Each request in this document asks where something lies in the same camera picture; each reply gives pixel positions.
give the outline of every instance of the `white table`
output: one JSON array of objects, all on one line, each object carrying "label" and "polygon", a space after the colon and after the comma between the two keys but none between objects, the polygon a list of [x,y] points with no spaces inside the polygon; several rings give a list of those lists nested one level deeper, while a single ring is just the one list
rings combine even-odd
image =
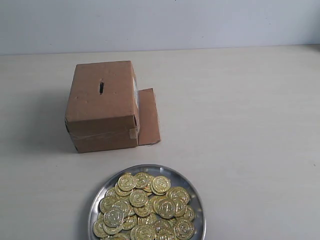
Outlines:
[{"label": "white table", "polygon": [[[162,142],[77,154],[75,65],[117,60],[154,88]],[[151,163],[198,189],[206,240],[318,240],[319,91],[316,46],[0,56],[0,238],[86,240],[104,181]]]}]

